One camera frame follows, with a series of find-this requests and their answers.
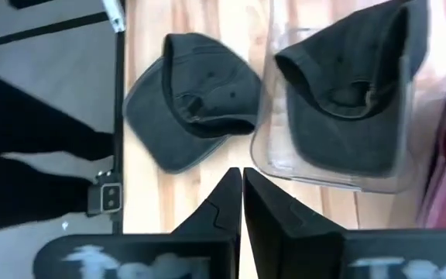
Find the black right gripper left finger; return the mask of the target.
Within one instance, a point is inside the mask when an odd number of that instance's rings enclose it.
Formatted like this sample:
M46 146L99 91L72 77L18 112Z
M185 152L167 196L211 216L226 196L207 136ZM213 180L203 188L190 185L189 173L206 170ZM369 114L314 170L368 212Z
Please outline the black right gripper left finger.
M242 174L227 170L174 231L69 235L48 242L33 261L35 279L230 279L238 277Z

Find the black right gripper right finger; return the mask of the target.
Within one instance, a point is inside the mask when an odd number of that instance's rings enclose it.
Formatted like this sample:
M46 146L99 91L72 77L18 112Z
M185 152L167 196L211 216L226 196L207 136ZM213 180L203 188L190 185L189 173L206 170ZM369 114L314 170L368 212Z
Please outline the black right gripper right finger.
M446 230L349 230L253 168L243 195L260 278L446 278Z

